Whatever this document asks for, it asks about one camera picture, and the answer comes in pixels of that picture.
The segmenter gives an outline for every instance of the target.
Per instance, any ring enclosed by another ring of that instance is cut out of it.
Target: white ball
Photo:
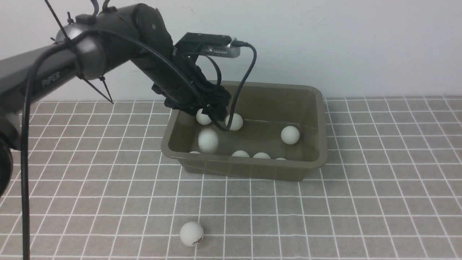
[[[196,119],[201,125],[208,125],[212,122],[208,115],[202,114],[202,108],[197,112]]]
[[[229,120],[230,120],[230,116],[228,115],[226,117],[226,126],[228,126]],[[239,114],[234,113],[234,116],[232,117],[232,123],[231,123],[230,130],[237,131],[242,128],[243,124],[244,124],[244,120],[242,119],[242,117]]]
[[[204,229],[197,222],[188,222],[180,230],[180,239],[183,244],[193,247],[204,238]]]
[[[300,132],[295,126],[286,126],[281,132],[281,139],[286,144],[295,144],[300,139]]]
[[[257,153],[254,155],[254,158],[271,159],[267,153]]]
[[[232,156],[235,156],[235,157],[250,157],[250,155],[246,151],[242,151],[242,150],[234,152],[232,154]]]
[[[205,128],[199,133],[199,148],[201,152],[212,154],[218,148],[218,135],[210,128]]]

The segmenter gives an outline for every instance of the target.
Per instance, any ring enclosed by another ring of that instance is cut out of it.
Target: brown plastic bin
[[[238,82],[226,81],[223,86],[234,95]],[[310,170],[326,163],[324,104],[316,88],[248,82],[240,93],[236,113],[244,119],[243,127],[222,132],[213,124],[203,126],[194,116],[173,111],[162,140],[162,152],[178,159],[189,173],[270,180],[301,181]],[[280,137],[288,125],[300,131],[300,140],[294,145],[283,143]],[[197,137],[207,127],[218,134],[217,152],[190,154],[199,151]],[[265,152],[272,159],[232,157],[237,150],[244,150],[251,157]],[[279,157],[287,161],[275,160]]]

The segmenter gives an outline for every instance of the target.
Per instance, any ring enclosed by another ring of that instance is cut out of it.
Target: robotic arm
[[[78,15],[74,21],[68,13],[69,24],[63,27],[45,0],[61,28],[55,43],[0,61],[0,196],[12,174],[10,149],[20,150],[26,260],[30,258],[27,138],[32,102],[74,77],[89,83],[131,61],[154,82],[152,90],[166,98],[167,107],[191,115],[203,108],[218,129],[229,130],[240,89],[256,62],[255,48],[230,36],[187,33],[173,45],[160,12],[145,4],[117,9],[108,7],[109,0],[105,0],[99,13],[97,0],[91,1],[92,15]],[[209,56],[235,58],[242,46],[253,50],[254,59],[233,98],[228,127],[223,127],[218,121],[228,114],[231,95],[221,86],[221,72]],[[200,55],[209,58],[217,70],[216,84],[195,64]]]

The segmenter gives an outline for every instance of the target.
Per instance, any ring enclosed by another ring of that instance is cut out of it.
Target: piper logo
[[[48,87],[49,85],[51,85],[51,83],[57,81],[59,78],[60,78],[59,71],[55,72],[55,73],[51,74],[48,78],[42,80],[42,86],[43,87]]]

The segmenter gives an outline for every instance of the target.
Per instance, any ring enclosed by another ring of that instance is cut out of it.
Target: wire
[[[61,30],[62,34],[64,34],[64,38],[65,38],[66,40],[68,40],[68,39],[69,39],[69,36],[67,36],[67,33],[66,33],[66,31],[64,30],[64,27],[62,27],[62,24],[61,24],[61,22],[59,21],[58,16],[56,15],[55,11],[54,11],[53,8],[51,7],[50,2],[48,2],[48,0],[45,0],[45,4],[47,4],[48,9],[50,9],[51,14],[53,15],[53,17],[55,18],[56,22],[58,23],[59,29]]]
[[[240,92],[242,90],[242,87],[244,86],[245,81],[249,77],[250,73],[252,72],[252,69],[255,66],[255,62],[257,61],[257,50],[250,43],[241,42],[241,41],[234,41],[234,43],[232,45],[234,45],[236,47],[249,47],[249,48],[251,48],[253,53],[254,53],[254,57],[252,59],[252,62],[250,63],[249,68],[247,69],[247,72],[245,73],[244,77],[242,78],[241,83],[237,87],[236,93],[234,93],[234,99],[233,99],[233,102],[232,102],[232,105],[231,105],[230,118],[229,118],[229,123],[228,123],[229,126],[228,127],[231,127],[232,119],[234,117],[234,110],[236,109],[237,99],[239,98],[239,94],[240,94]]]
[[[220,86],[221,85],[221,70],[220,70],[220,67],[218,67],[218,64],[210,56],[204,55],[204,54],[201,54],[201,53],[193,52],[193,53],[180,54],[180,56],[192,56],[192,55],[204,56],[205,58],[210,60],[213,67],[215,68],[215,71],[217,72],[217,84],[216,85]]]
[[[23,211],[23,259],[30,260],[30,211],[29,211],[29,119],[30,105],[32,103],[32,93],[34,91],[35,81],[38,70],[42,63],[59,51],[68,49],[71,44],[78,43],[90,34],[95,34],[97,31],[84,31],[74,39],[63,44],[54,45],[52,48],[43,52],[34,62],[27,76],[27,85],[24,95],[24,107],[21,129],[21,197]]]
[[[90,0],[91,3],[93,4],[93,8],[95,9],[93,11],[93,16],[96,16],[99,12],[99,4],[98,4],[98,0]]]
[[[144,44],[144,43],[142,43],[140,41],[137,41],[137,40],[135,40],[133,38],[127,37],[127,36],[125,36],[123,34],[119,34],[119,33],[112,32],[112,31],[104,31],[104,30],[98,30],[98,31],[101,32],[101,33],[105,33],[105,34],[111,35],[113,37],[119,38],[119,39],[129,41],[131,43],[134,43],[134,44],[140,46],[142,49],[146,50],[147,52],[151,53],[152,55],[156,56],[158,59],[160,59],[162,62],[164,62],[170,69],[172,69],[184,81],[184,83],[186,83],[186,86],[192,91],[194,96],[196,96],[196,98],[199,101],[200,105],[207,112],[207,114],[209,115],[209,117],[212,120],[213,124],[221,131],[229,131],[230,130],[232,120],[233,120],[233,116],[234,116],[234,111],[236,109],[237,99],[239,97],[239,93],[241,92],[242,87],[244,86],[244,83],[247,80],[248,76],[252,72],[252,69],[255,66],[255,62],[257,60],[257,51],[256,51],[254,46],[252,46],[249,43],[245,43],[245,42],[235,42],[235,46],[243,46],[243,47],[251,48],[252,51],[254,52],[254,57],[253,57],[252,63],[249,66],[249,69],[247,70],[246,74],[242,78],[241,83],[237,87],[236,93],[234,94],[234,99],[233,99],[233,102],[232,102],[232,105],[231,105],[231,112],[230,112],[230,118],[229,118],[229,121],[228,121],[228,125],[226,127],[223,127],[222,125],[220,125],[220,123],[216,119],[215,115],[210,111],[210,108],[208,107],[208,105],[205,102],[204,98],[197,91],[197,89],[194,87],[194,85],[188,80],[188,78],[183,74],[183,72],[181,72],[171,61],[169,61],[167,58],[165,58],[162,54],[160,54],[159,52],[157,52],[153,48],[149,47],[148,45],[146,45],[146,44]]]
[[[104,3],[103,3],[103,12],[105,12],[105,11],[108,10],[109,1],[111,1],[111,0],[106,0],[106,1],[104,1]]]

